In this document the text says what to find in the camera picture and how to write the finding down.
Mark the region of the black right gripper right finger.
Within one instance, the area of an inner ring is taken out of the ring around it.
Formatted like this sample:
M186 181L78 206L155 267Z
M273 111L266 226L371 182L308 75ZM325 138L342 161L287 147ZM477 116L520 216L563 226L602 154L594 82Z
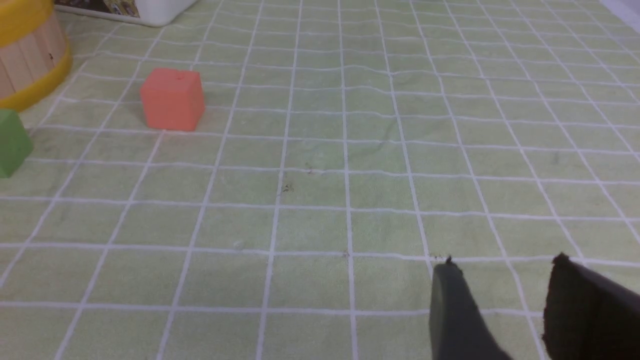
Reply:
M553 258L542 341L552 360L637 360L640 296L570 259Z

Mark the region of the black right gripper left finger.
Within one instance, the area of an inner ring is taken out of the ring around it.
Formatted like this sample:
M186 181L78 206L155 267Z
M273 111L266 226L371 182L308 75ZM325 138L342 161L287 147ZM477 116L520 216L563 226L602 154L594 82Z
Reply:
M510 360L485 323L452 257L433 269L429 333L434 360Z

